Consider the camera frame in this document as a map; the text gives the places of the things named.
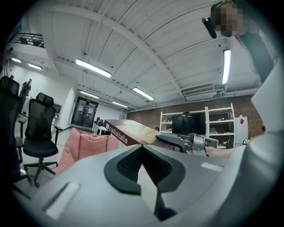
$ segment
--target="ceiling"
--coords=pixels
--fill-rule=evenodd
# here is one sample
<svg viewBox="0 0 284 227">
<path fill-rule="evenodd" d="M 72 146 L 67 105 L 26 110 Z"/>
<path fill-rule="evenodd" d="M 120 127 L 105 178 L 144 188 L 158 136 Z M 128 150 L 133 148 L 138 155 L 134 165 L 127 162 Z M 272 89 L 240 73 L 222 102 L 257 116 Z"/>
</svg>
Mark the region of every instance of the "ceiling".
<svg viewBox="0 0 284 227">
<path fill-rule="evenodd" d="M 43 35 L 48 67 L 74 77 L 78 89 L 140 110 L 186 102 L 183 89 L 259 87 L 240 44 L 212 39 L 201 22 L 211 0 L 47 0 L 28 12 L 31 33 Z M 223 50 L 232 50 L 229 81 L 221 85 Z M 77 66 L 82 59 L 112 74 Z M 134 92 L 138 87 L 155 100 Z"/>
</svg>

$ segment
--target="ceiling light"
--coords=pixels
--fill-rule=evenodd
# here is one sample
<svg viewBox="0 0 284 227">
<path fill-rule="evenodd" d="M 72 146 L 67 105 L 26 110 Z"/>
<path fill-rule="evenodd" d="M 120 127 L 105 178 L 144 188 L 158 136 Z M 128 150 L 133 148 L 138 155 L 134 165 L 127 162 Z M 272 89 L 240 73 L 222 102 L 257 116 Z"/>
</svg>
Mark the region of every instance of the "ceiling light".
<svg viewBox="0 0 284 227">
<path fill-rule="evenodd" d="M 117 102 L 112 102 L 112 103 L 114 103 L 114 104 L 116 104 L 116 105 L 119 105 L 119 106 L 123 106 L 123 107 L 125 107 L 125 108 L 128 108 L 127 106 L 122 105 L 122 104 L 119 104 L 119 103 L 117 103 Z"/>
<path fill-rule="evenodd" d="M 104 70 L 102 70 L 102 69 L 100 69 L 100 68 L 98 68 L 98 67 L 95 67 L 95 66 L 93 66 L 93 65 L 91 65 L 91 64 L 89 64 L 89 63 L 87 63 L 87 62 L 84 62 L 84 61 L 82 61 L 82 60 L 80 60 L 80 59 L 77 59 L 77 60 L 76 60 L 76 64 L 77 64 L 77 65 L 80 65 L 80 66 L 83 66 L 83 67 L 85 67 L 85 68 L 87 68 L 87 69 L 93 70 L 93 71 L 95 71 L 95 72 L 97 72 L 97 73 L 100 73 L 101 75 L 104 75 L 104 76 L 106 76 L 106 77 L 108 77 L 108 78 L 111 77 L 111 74 L 110 74 L 109 72 L 104 71 Z"/>
<path fill-rule="evenodd" d="M 98 98 L 98 96 L 95 96 L 95 95 L 93 95 L 93 94 L 89 94 L 89 93 L 87 93 L 87 92 L 85 92 L 85 91 L 80 91 L 82 94 L 85 94 L 85 95 L 89 95 L 89 96 L 91 96 L 91 97 L 93 97 L 93 98 Z"/>
<path fill-rule="evenodd" d="M 29 65 L 30 67 L 33 67 L 33 68 L 36 68 L 36 69 L 42 70 L 42 67 L 35 66 L 35 65 L 30 64 L 30 63 L 28 63 L 28 65 Z"/>
<path fill-rule="evenodd" d="M 11 58 L 14 62 L 18 62 L 21 63 L 21 61 L 19 59 L 15 59 L 15 58 Z"/>
<path fill-rule="evenodd" d="M 228 82 L 230 67 L 231 67 L 231 50 L 224 51 L 224 72 L 223 72 L 223 80 L 222 84 L 226 84 Z"/>
<path fill-rule="evenodd" d="M 137 93 L 145 96 L 147 99 L 149 100 L 154 100 L 154 98 L 152 98 L 151 96 L 147 95 L 145 92 L 141 91 L 140 89 L 138 89 L 137 87 L 133 88 L 133 91 L 136 91 Z"/>
</svg>

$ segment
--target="office chair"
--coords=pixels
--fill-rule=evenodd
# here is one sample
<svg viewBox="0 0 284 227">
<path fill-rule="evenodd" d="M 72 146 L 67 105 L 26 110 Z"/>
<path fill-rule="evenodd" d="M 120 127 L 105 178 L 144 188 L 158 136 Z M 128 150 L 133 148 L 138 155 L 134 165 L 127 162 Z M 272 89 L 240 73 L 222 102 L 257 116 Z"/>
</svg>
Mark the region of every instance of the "office chair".
<svg viewBox="0 0 284 227">
<path fill-rule="evenodd" d="M 18 96 L 19 86 L 19 83 L 7 76 L 0 79 L 0 144 L 1 150 L 4 151 L 4 169 L 8 182 L 14 190 L 30 199 L 27 194 L 14 185 L 14 183 L 25 178 L 31 181 L 28 175 L 20 171 L 20 164 L 23 162 L 21 150 L 23 139 L 14 135 L 15 124 L 22 102 Z"/>
<path fill-rule="evenodd" d="M 28 167 L 38 167 L 34 183 L 36 187 L 39 187 L 39 183 L 36 182 L 41 170 L 45 169 L 55 175 L 55 172 L 48 168 L 49 165 L 58 163 L 54 162 L 43 162 L 46 157 L 53 156 L 58 153 L 56 147 L 57 138 L 59 131 L 62 128 L 55 126 L 56 136 L 55 144 L 51 141 L 51 124 L 52 119 L 55 115 L 55 107 L 53 107 L 53 98 L 43 93 L 39 93 L 36 99 L 30 100 L 29 103 L 29 114 L 28 114 L 28 125 L 25 132 L 24 141 L 24 153 L 31 157 L 39 158 L 38 163 L 24 164 L 24 170 L 28 171 Z"/>
</svg>

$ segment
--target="balcony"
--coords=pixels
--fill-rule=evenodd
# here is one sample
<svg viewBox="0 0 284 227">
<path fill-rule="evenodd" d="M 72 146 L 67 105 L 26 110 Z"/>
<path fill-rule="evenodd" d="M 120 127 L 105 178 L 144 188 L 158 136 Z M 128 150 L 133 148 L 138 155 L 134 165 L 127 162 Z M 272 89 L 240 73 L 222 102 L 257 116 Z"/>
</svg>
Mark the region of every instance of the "balcony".
<svg viewBox="0 0 284 227">
<path fill-rule="evenodd" d="M 45 48 L 43 36 L 32 33 L 16 33 L 8 43 L 19 43 L 34 47 Z"/>
</svg>

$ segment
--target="mesh chair back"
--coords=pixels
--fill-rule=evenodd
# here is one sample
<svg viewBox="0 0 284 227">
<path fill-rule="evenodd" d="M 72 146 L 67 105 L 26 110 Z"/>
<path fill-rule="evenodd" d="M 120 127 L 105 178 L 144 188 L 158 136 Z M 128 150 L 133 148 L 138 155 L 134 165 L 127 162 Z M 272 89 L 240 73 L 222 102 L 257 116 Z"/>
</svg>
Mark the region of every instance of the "mesh chair back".
<svg viewBox="0 0 284 227">
<path fill-rule="evenodd" d="M 19 84 L 9 77 L 2 77 L 0 80 L 0 144 L 1 147 L 14 148 L 14 128 L 19 114 L 20 98 L 11 93 L 19 89 Z"/>
<path fill-rule="evenodd" d="M 0 80 L 0 88 L 6 91 L 7 93 L 11 93 L 18 96 L 19 87 L 19 83 L 9 78 L 8 76 L 4 76 Z"/>
<path fill-rule="evenodd" d="M 34 140 L 51 140 L 51 124 L 55 112 L 53 98 L 39 93 L 36 99 L 29 103 L 25 136 Z"/>
</svg>

